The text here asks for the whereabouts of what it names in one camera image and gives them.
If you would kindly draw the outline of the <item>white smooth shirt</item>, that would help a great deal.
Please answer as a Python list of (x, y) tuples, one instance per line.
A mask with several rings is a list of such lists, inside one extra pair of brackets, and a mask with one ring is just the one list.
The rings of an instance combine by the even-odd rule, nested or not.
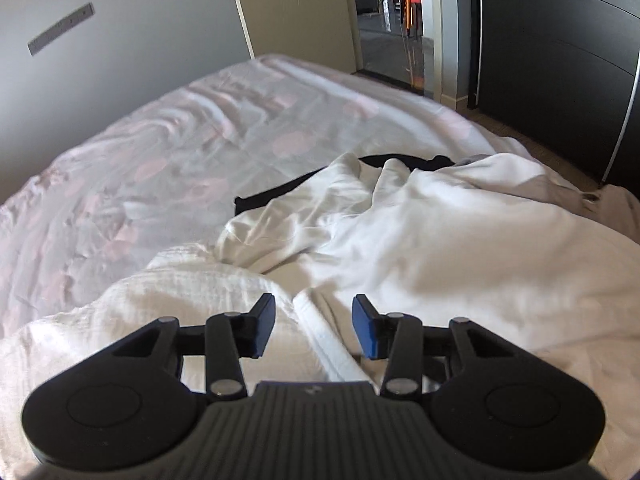
[(219, 261), (280, 285), (333, 380), (379, 382), (352, 298), (426, 325), (464, 316), (582, 380), (606, 411), (594, 466), (639, 469), (639, 202), (497, 154), (434, 172), (317, 174), (230, 220)]

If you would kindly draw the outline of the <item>black garment under pile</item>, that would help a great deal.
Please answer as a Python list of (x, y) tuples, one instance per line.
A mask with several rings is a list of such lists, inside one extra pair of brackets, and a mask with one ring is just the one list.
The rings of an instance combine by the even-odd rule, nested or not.
[(273, 200), (294, 192), (296, 188), (300, 188), (317, 174), (321, 179), (329, 180), (329, 177), (332, 177), (335, 178), (336, 182), (346, 180), (347, 183), (354, 183), (360, 179), (361, 176), (366, 178), (369, 171), (382, 169), (386, 162), (389, 162), (390, 160), (397, 160), (398, 162), (401, 162), (409, 171), (420, 170), (434, 172), (436, 170), (454, 166), (454, 162), (445, 155), (436, 155), (432, 158), (426, 159), (408, 154), (387, 153), (362, 156), (359, 157), (358, 160), (340, 159), (336, 162), (332, 162), (329, 166), (308, 172), (308, 174), (303, 174), (300, 177), (274, 186), (273, 188), (267, 188), (265, 191), (245, 197), (236, 196), (233, 201), (234, 214), (238, 216), (239, 214), (244, 214), (244, 212), (247, 211), (264, 208)]

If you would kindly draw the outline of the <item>orange chair in hallway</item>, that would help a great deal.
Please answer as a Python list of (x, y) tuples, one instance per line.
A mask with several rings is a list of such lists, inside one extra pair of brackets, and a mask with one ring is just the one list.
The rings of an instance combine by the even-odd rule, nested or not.
[(401, 0), (401, 5), (406, 36), (420, 39), (423, 32), (422, 0)]

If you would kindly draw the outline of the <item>black sliding wardrobe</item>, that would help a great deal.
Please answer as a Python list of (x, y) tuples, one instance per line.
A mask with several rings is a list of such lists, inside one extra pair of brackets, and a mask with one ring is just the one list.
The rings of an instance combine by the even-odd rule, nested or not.
[(639, 191), (639, 0), (472, 0), (470, 103)]

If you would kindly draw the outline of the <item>beige bedroom door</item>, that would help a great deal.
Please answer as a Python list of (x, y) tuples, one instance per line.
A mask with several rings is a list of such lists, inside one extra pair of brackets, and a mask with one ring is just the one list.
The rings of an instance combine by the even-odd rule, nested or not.
[(282, 54), (359, 70), (355, 0), (235, 0), (250, 56)]

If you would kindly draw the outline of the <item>grey wall plate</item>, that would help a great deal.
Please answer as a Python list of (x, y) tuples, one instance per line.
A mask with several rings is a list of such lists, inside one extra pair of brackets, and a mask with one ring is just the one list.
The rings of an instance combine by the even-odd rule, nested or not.
[(86, 3), (84, 6), (76, 9), (74, 12), (64, 16), (59, 21), (51, 25), (44, 32), (39, 34), (33, 40), (30, 40), (27, 44), (29, 54), (35, 56), (42, 51), (51, 42), (57, 40), (70, 32), (73, 28), (80, 25), (94, 15), (94, 6), (91, 2)]

